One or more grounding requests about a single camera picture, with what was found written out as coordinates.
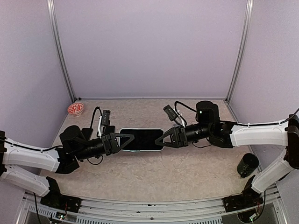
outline speckled beige floor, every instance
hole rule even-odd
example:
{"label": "speckled beige floor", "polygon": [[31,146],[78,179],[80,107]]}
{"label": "speckled beige floor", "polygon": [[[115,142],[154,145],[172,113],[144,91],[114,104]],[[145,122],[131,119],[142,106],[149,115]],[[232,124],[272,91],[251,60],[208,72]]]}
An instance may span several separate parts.
{"label": "speckled beige floor", "polygon": [[[162,128],[172,127],[163,111],[172,99],[139,100],[90,100],[82,101],[85,110],[80,117],[68,116],[61,133],[70,125],[89,127],[96,106],[111,110],[111,125],[116,131],[123,127]],[[195,108],[198,100],[181,100]],[[223,101],[218,104],[222,120],[232,120]],[[195,123],[195,113],[180,105],[189,124]],[[93,128],[97,128],[97,116]],[[57,136],[54,145],[60,144]],[[206,145],[201,140],[199,146]],[[247,147],[221,149],[214,146],[204,149],[192,145],[180,149],[164,148],[160,152],[119,152],[104,156],[103,162],[93,166],[80,162],[80,168],[68,175],[42,171],[42,175],[55,178],[62,193],[74,196],[122,201],[181,201],[226,196],[239,193],[247,182],[241,179],[236,166]]]}

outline black cylinder cup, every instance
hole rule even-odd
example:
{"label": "black cylinder cup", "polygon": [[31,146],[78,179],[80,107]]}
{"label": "black cylinder cup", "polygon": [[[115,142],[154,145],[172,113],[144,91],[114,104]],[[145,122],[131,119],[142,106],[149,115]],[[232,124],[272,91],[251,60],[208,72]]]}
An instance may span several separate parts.
{"label": "black cylinder cup", "polygon": [[246,153],[239,162],[237,171],[242,178],[245,178],[252,174],[253,171],[255,171],[255,169],[258,167],[258,165],[258,158],[251,153]]}

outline black cable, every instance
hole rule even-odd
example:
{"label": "black cable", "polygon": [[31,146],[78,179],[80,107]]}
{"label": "black cable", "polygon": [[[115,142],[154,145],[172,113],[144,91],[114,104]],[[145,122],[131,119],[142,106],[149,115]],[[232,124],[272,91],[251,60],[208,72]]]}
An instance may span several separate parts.
{"label": "black cable", "polygon": [[211,146],[211,145],[213,145],[213,144],[210,144],[210,145],[206,145],[206,146],[202,146],[202,147],[200,147],[200,146],[196,146],[196,145],[195,145],[195,142],[192,142],[192,145],[193,145],[194,147],[196,147],[196,148],[205,148],[205,147],[209,147],[209,146]]}
{"label": "black cable", "polygon": [[262,208],[262,211],[258,215],[258,217],[253,220],[253,222],[255,222],[256,220],[258,220],[262,216],[263,210],[265,209],[265,205],[266,205],[266,191],[264,192],[264,195],[263,195],[263,208]]}
{"label": "black cable", "polygon": [[101,161],[100,161],[99,163],[92,163],[92,162],[89,161],[89,159],[87,159],[87,161],[88,161],[90,164],[97,166],[97,165],[101,164],[101,162],[103,162],[104,157],[103,157],[102,155],[100,155],[100,157],[102,157],[102,159],[101,159]]}
{"label": "black cable", "polygon": [[102,116],[102,111],[101,111],[100,107],[97,106],[97,107],[93,110],[93,117],[92,117],[92,122],[90,123],[90,128],[93,127],[93,120],[94,120],[94,116],[95,116],[95,113],[96,113],[97,110],[100,111],[100,114],[101,114],[101,116]]}
{"label": "black cable", "polygon": [[36,203],[36,215],[37,215],[37,219],[38,219],[39,224],[42,224],[41,219],[40,219],[39,214],[38,214],[37,202],[36,202],[36,194],[33,193],[33,195],[34,195],[34,201]]}
{"label": "black cable", "polygon": [[174,108],[175,108],[176,110],[177,110],[177,104],[181,104],[182,106],[188,108],[189,110],[191,110],[191,111],[193,111],[193,112],[196,112],[196,110],[194,110],[193,108],[187,106],[186,104],[183,104],[183,103],[180,102],[180,101],[176,101],[176,102],[174,102]]}
{"label": "black cable", "polygon": [[[196,110],[192,109],[191,107],[187,106],[186,104],[183,104],[182,102],[180,101],[176,101],[174,102],[174,108],[177,112],[177,104],[181,104],[182,106],[188,108],[189,110],[193,111],[193,112],[196,112]],[[257,126],[268,126],[268,125],[279,125],[279,124],[283,124],[285,122],[288,122],[290,119],[292,119],[297,113],[299,112],[299,108],[295,111],[295,113],[292,114],[291,117],[281,121],[280,123],[279,122],[273,122],[273,123],[264,123],[264,124],[240,124],[240,123],[237,123],[237,122],[233,122],[233,121],[225,121],[225,120],[220,120],[220,122],[223,122],[223,123],[227,123],[227,122],[231,122],[231,123],[234,123],[235,125],[238,125],[238,126],[243,126],[243,127],[257,127]]]}
{"label": "black cable", "polygon": [[174,120],[174,122],[175,122],[178,126],[182,126],[177,120]]}
{"label": "black cable", "polygon": [[187,109],[189,109],[189,110],[191,110],[191,111],[193,111],[193,112],[196,112],[196,110],[192,109],[191,107],[187,106],[186,104],[183,104],[183,103],[180,102],[180,101],[176,101],[176,102],[174,102],[174,109],[175,109],[175,111],[177,112],[177,114],[179,115],[179,117],[184,121],[185,126],[187,126],[188,123],[187,123],[187,121],[185,120],[185,118],[184,118],[182,115],[180,115],[180,114],[178,113],[178,110],[177,110],[177,104],[181,104],[182,106],[186,107]]}
{"label": "black cable", "polygon": [[20,147],[20,148],[29,149],[29,150],[37,151],[37,152],[47,152],[47,151],[52,150],[54,148],[63,147],[62,145],[60,145],[60,146],[53,146],[51,148],[40,150],[40,149],[36,149],[36,148],[30,148],[30,147],[27,147],[27,146],[22,146],[22,145],[14,144],[12,142],[9,142],[9,141],[3,140],[3,139],[0,139],[0,140],[3,141],[3,142],[5,142],[5,143],[7,143],[7,144],[9,144],[9,145],[12,145],[12,146],[17,146],[17,147]]}

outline small red and white bowl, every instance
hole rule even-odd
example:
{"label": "small red and white bowl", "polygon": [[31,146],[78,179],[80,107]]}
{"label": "small red and white bowl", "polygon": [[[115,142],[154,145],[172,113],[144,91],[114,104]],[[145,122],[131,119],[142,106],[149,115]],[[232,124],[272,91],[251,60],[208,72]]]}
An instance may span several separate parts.
{"label": "small red and white bowl", "polygon": [[67,112],[73,117],[79,117],[84,109],[83,103],[73,103],[67,108]]}

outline lavender wall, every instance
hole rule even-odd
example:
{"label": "lavender wall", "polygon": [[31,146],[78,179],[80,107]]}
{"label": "lavender wall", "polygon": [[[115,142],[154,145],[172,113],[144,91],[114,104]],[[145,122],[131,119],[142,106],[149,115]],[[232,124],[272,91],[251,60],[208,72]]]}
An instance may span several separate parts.
{"label": "lavender wall", "polygon": [[[299,107],[299,1],[259,0],[231,105],[241,122],[287,118]],[[281,152],[253,147],[263,167]],[[291,224],[299,223],[299,172],[278,183]]]}
{"label": "lavender wall", "polygon": [[225,98],[245,0],[55,1],[81,98]]}
{"label": "lavender wall", "polygon": [[[70,100],[55,50],[47,2],[0,1],[0,130],[49,147]],[[0,182],[0,222],[15,223],[24,190]]]}

